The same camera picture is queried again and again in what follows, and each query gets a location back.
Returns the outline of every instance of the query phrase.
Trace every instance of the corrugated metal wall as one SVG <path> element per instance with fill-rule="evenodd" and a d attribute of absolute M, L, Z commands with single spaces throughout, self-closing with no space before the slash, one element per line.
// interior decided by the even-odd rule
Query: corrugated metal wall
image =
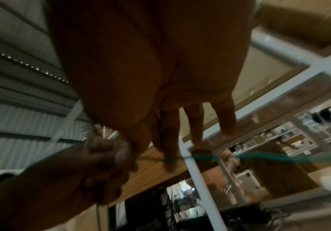
<path fill-rule="evenodd" d="M 79 143 L 92 129 L 82 112 L 51 152 L 79 97 L 46 32 L 40 0 L 0 0 L 0 169 L 23 169 Z"/>

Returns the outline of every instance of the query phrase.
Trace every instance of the green wire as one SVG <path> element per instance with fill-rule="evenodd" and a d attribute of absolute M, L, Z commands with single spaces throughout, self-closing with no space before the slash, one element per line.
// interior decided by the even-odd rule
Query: green wire
<path fill-rule="evenodd" d="M 250 152 L 242 155 L 234 156 L 240 160 L 249 160 L 249 159 L 264 159 L 269 161 L 278 161 L 278 162 L 295 162 L 295 163 L 308 163 L 308 162 L 327 162 L 331 161 L 331 154 L 326 154 L 323 156 L 292 156 L 282 155 L 281 153 L 267 153 L 267 152 Z M 155 161 L 155 162 L 177 162 L 184 161 L 185 159 L 194 159 L 196 161 L 218 161 L 219 159 L 228 160 L 229 157 L 218 157 L 218 156 L 206 156 L 206 155 L 194 155 L 187 157 L 178 157 L 178 158 L 156 158 L 149 156 L 141 156 L 139 159 L 144 161 Z"/>

